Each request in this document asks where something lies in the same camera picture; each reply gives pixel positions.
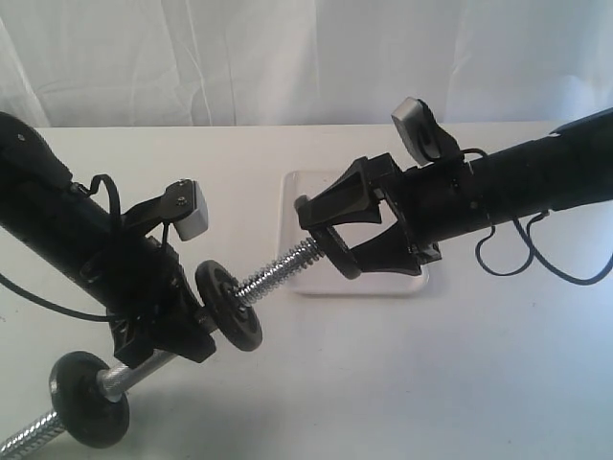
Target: white tray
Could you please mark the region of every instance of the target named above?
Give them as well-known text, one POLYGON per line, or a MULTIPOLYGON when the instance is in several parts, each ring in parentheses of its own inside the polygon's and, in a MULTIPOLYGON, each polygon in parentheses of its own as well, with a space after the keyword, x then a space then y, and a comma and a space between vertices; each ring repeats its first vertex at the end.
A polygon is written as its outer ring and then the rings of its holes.
MULTIPOLYGON (((308 232, 298 224, 294 200, 301 195, 313 197, 323 192, 342 172, 290 172, 284 178, 281 200, 281 224, 279 230, 279 254, 308 237, 308 232)), ((339 234, 349 247, 380 234, 396 221, 392 212, 382 203, 381 225, 352 223, 337 226, 339 234)), ((299 294, 313 295, 410 295, 422 289, 428 281, 428 271, 422 268, 421 276, 396 273, 364 273, 356 280, 347 280, 328 260, 317 262, 285 283, 286 287, 299 294)))

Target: silver threaded rod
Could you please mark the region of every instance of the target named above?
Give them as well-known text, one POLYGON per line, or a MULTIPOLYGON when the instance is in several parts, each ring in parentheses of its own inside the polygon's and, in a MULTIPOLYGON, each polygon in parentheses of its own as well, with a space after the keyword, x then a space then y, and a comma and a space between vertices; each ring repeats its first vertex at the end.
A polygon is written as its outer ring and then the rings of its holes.
MULTIPOLYGON (((245 305, 252 306, 287 279, 313 265, 324 257, 324 253, 312 238, 300 241, 279 259, 258 270, 235 290, 237 298, 245 305)), ((146 376, 156 371, 174 357, 168 352, 156 351, 152 357, 136 369, 122 363, 99 374, 101 393, 110 401, 116 401, 146 376)), ((0 444, 0 460, 20 460, 42 448, 65 431, 54 410, 13 434, 0 444)))
POLYGON ((242 282, 235 290, 237 298, 245 305, 253 305, 287 279, 313 265, 324 257, 313 238, 300 241, 279 259, 242 282))

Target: white table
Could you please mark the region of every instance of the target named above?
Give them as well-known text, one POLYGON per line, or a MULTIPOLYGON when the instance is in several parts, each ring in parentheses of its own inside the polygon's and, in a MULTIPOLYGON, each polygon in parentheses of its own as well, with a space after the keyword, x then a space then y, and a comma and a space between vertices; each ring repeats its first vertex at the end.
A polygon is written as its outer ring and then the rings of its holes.
MULTIPOLYGON (((464 147, 496 150, 552 127, 448 128, 464 147)), ((384 151, 410 163, 391 126, 42 134, 76 179, 111 174, 124 209, 178 178, 199 180, 211 229, 187 243, 172 236, 191 277, 205 259, 241 278, 275 256, 285 173, 342 170, 384 151)), ((560 213, 535 227, 535 239, 556 264, 588 275, 608 259, 612 221, 607 204, 560 213)), ((62 435, 36 458, 611 458, 613 277, 574 287, 535 265, 494 278, 473 257, 481 236, 444 242, 429 285, 410 299, 276 291, 257 305, 264 342, 256 352, 239 352, 216 333, 218 352, 205 363, 176 359, 130 392, 131 428, 118 446, 96 451, 62 435)), ((101 312, 5 232, 0 247, 0 270, 16 282, 101 312)), ((525 249, 503 226, 485 255, 511 268, 525 249)), ((47 378, 60 356, 86 350, 115 362, 105 325, 47 312, 5 290, 0 316, 3 438, 49 408, 47 378)))

